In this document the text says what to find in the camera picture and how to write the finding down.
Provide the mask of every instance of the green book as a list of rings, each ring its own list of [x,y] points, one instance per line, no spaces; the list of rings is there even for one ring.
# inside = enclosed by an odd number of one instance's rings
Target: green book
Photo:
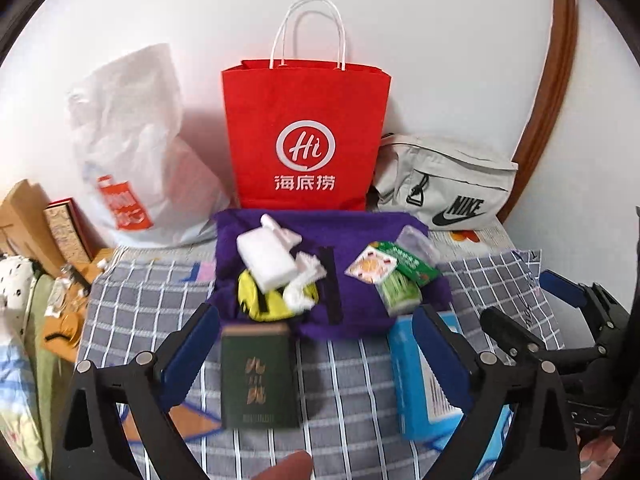
[[[285,323],[227,326],[221,352],[223,428],[299,426]]]

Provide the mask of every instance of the white paper handle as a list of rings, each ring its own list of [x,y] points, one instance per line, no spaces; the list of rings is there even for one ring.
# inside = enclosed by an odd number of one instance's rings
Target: white paper handle
[[[345,70],[344,60],[346,58],[346,53],[347,53],[347,41],[344,33],[344,23],[342,22],[342,17],[340,16],[340,11],[338,10],[338,7],[336,7],[331,0],[298,0],[293,4],[291,4],[289,9],[287,10],[287,13],[284,16],[284,19],[282,20],[282,23],[280,24],[280,28],[276,33],[276,37],[273,40],[273,46],[271,47],[271,56],[269,58],[269,68],[273,68],[273,57],[275,56],[276,47],[278,45],[278,40],[280,38],[282,38],[282,58],[280,60],[280,65],[282,66],[285,64],[284,63],[284,45],[285,45],[285,35],[287,31],[287,22],[289,21],[289,17],[291,16],[291,14],[296,9],[308,4],[309,2],[322,2],[326,6],[328,6],[329,9],[331,10],[331,14],[334,17],[334,23],[338,28],[338,56],[337,56],[338,61],[336,63],[338,68],[340,68],[341,70]]]

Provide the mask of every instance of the blue clamp pad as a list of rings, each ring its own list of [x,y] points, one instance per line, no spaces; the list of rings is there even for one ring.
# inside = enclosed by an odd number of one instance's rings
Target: blue clamp pad
[[[218,310],[214,306],[203,303],[182,331],[187,331],[188,336],[174,351],[174,357],[164,367],[160,378],[162,389],[159,402],[165,411],[184,401],[211,347],[218,339],[220,334]],[[158,349],[157,354],[160,354],[164,345],[171,348],[172,336],[180,338],[182,331],[170,334]]]
[[[540,274],[540,287],[574,308],[583,308],[587,304],[583,286],[570,282],[552,270]]]
[[[449,403],[468,413],[474,406],[471,377],[476,352],[464,336],[453,333],[433,309],[431,313],[433,316],[429,316],[424,307],[414,312],[412,329],[415,341]]]

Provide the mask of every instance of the hand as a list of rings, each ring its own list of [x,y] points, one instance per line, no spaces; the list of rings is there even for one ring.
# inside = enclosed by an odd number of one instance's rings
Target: hand
[[[314,460],[306,451],[296,451],[276,465],[265,469],[254,480],[309,480]]]
[[[586,444],[580,452],[580,461],[591,465],[582,474],[582,480],[598,480],[604,475],[611,462],[620,452],[620,448],[613,443],[612,435],[601,435]]]

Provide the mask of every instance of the yellow pouch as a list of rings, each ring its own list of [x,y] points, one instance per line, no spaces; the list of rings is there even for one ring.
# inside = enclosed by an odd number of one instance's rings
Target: yellow pouch
[[[315,283],[307,285],[304,293],[318,302],[318,288]],[[277,290],[263,294],[248,270],[244,270],[238,277],[238,303],[242,312],[254,321],[278,321],[296,316]]]

